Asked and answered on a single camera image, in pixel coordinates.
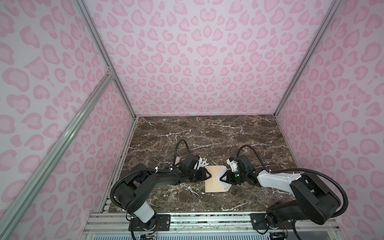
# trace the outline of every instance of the diagonal metal beam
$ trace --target diagonal metal beam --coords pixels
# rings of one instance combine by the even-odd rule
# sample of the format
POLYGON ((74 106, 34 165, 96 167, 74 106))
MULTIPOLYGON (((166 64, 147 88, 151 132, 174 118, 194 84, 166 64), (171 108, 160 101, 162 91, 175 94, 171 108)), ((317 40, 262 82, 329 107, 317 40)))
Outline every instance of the diagonal metal beam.
POLYGON ((344 2, 344 0, 333 0, 333 2, 331 3, 331 6, 329 7, 327 13, 325 14, 323 21, 321 22, 319 28, 317 29, 317 32, 316 32, 315 36, 313 37, 311 44, 309 45, 307 51, 305 52, 303 60, 299 64, 299 67, 297 68, 295 74, 293 75, 291 82, 289 83, 287 89, 285 90, 285 92, 283 94, 283 97, 281 98, 279 105, 276 108, 276 111, 274 113, 274 115, 276 117, 281 113, 281 111, 284 107, 284 104, 287 102, 288 97, 292 93, 294 87, 296 86, 296 83, 299 81, 303 70, 308 65, 308 63, 311 60, 311 57, 313 56, 316 48, 319 46, 322 38, 324 37, 324 35, 327 33, 328 29, 330 28, 330 26, 331 26, 333 20, 335 19, 338 11, 341 9, 343 2, 344 2))
POLYGON ((82 127, 89 114, 92 112, 96 103, 103 95, 105 89, 113 79, 112 74, 107 73, 89 98, 85 101, 79 112, 63 132, 62 136, 53 146, 49 154, 44 158, 42 163, 32 177, 28 180, 17 198, 9 206, 6 213, 0 219, 0 240, 7 240, 12 234, 24 213, 28 210, 31 203, 39 193, 40 189, 51 175, 57 163, 64 155, 65 151, 75 138, 76 134, 82 127))
POLYGON ((101 41, 101 38, 97 32, 97 29, 92 21, 91 14, 89 13, 87 5, 84 3, 83 0, 73 0, 74 4, 76 5, 77 10, 79 11, 79 14, 83 18, 83 21, 85 23, 85 26, 87 27, 89 33, 91 34, 92 40, 94 41, 97 49, 99 50, 100 56, 102 60, 104 61, 105 66, 112 72, 113 75, 113 81, 116 83, 117 89, 119 91, 119 94, 121 98, 123 99, 124 104, 129 110, 129 113, 133 119, 136 118, 135 112, 132 108, 131 103, 129 102, 128 96, 126 92, 124 91, 121 82, 119 81, 116 71, 112 65, 112 62, 107 54, 107 51, 103 45, 103 42, 101 41))

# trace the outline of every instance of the pink heart pattern wallpaper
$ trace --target pink heart pattern wallpaper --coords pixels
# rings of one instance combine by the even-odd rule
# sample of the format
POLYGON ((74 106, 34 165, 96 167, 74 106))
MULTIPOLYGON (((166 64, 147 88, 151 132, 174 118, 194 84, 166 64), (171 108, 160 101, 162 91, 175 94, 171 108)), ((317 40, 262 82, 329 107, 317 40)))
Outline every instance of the pink heart pattern wallpaper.
POLYGON ((78 239, 101 202, 131 122, 111 83, 9 239, 78 239))
POLYGON ((138 115, 271 114, 331 0, 86 0, 138 115))
POLYGON ((383 11, 346 1, 278 116, 299 164, 346 190, 347 240, 384 237, 383 11))
POLYGON ((0 6, 1 217, 106 68, 71 0, 0 6))

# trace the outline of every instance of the black mounting plate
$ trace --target black mounting plate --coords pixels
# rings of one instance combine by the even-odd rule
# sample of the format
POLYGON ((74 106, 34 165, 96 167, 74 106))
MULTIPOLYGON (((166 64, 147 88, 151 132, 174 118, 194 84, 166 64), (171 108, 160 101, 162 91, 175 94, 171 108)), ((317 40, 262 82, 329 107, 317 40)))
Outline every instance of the black mounting plate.
MULTIPOLYGON (((157 215, 157 220, 160 222, 160 227, 159 231, 169 231, 169 226, 170 226, 170 215, 169 214, 158 214, 157 215)), ((133 227, 133 230, 135 232, 140 231, 140 232, 145 232, 143 227, 139 226, 139 221, 140 219, 138 217, 131 218, 131 224, 129 225, 128 230, 131 230, 131 226, 133 227)))
MULTIPOLYGON (((266 230, 268 228, 265 221, 265 215, 266 214, 250 214, 253 230, 266 230)), ((284 223, 287 229, 292 229, 292 222, 284 223)))

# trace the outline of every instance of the robotic arm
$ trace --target robotic arm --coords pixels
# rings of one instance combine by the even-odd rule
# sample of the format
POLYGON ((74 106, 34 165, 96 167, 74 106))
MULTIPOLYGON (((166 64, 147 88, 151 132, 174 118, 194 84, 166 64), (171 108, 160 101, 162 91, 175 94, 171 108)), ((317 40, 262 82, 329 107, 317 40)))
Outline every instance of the robotic arm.
MULTIPOLYGON (((276 203, 267 209, 265 220, 270 228, 278 228, 285 221, 292 219, 309 219, 322 225, 330 217, 339 216, 347 209, 348 198, 345 191, 330 177, 311 169, 267 171, 258 154, 257 157, 264 169, 256 169, 247 156, 232 157, 227 160, 231 169, 220 177, 220 181, 228 184, 248 182, 253 186, 273 187, 294 194, 296 200, 276 203), (304 173, 284 173, 292 171, 304 173), (340 190, 343 205, 339 211, 336 210, 341 205, 340 199, 317 175, 326 178, 340 190)), ((199 156, 188 154, 183 161, 170 169, 150 169, 144 164, 138 164, 112 187, 111 201, 133 217, 137 217, 140 227, 152 230, 157 222, 157 213, 146 202, 152 189, 162 185, 178 185, 186 181, 200 182, 209 179, 211 174, 205 167, 199 167, 200 160, 199 156)))

